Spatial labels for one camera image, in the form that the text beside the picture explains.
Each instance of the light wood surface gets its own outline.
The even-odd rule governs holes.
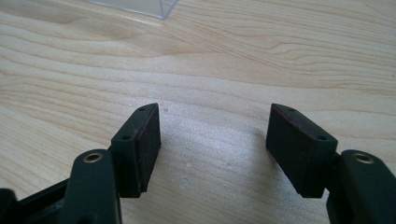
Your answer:
[[[0,1],[0,186],[20,199],[157,102],[163,146],[123,223],[329,223],[265,150],[292,106],[396,174],[394,0],[180,0],[166,21]]]

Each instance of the clamp jaw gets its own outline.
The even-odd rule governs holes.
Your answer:
[[[139,107],[111,139],[108,150],[79,155],[69,179],[17,201],[0,189],[0,223],[121,224],[120,197],[146,192],[161,146],[157,104]]]
[[[396,223],[396,178],[379,158],[335,152],[337,139],[302,113],[271,106],[266,147],[303,198],[330,192],[332,224]]]

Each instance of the wood grain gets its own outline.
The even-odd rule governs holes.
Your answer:
[[[328,223],[265,150],[295,107],[396,173],[396,3],[180,0],[166,21],[77,0],[0,2],[0,186],[24,198],[141,105],[163,146],[124,223]]]

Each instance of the screw hole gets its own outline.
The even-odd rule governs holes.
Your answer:
[[[318,136],[318,140],[320,141],[326,141],[327,138],[325,136]]]
[[[84,158],[84,162],[92,163],[101,160],[103,155],[101,153],[92,153]]]
[[[127,141],[127,140],[129,140],[129,139],[131,139],[131,135],[124,135],[124,136],[122,137],[122,140],[125,140],[125,141]]]
[[[353,154],[353,157],[355,157],[355,160],[362,162],[362,163],[366,163],[366,164],[374,163],[373,158],[371,158],[370,156],[361,154],[361,153],[355,153],[355,154]]]

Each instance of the clear plastic box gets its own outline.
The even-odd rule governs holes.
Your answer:
[[[106,7],[142,13],[162,20],[169,16],[177,0],[85,0]]]

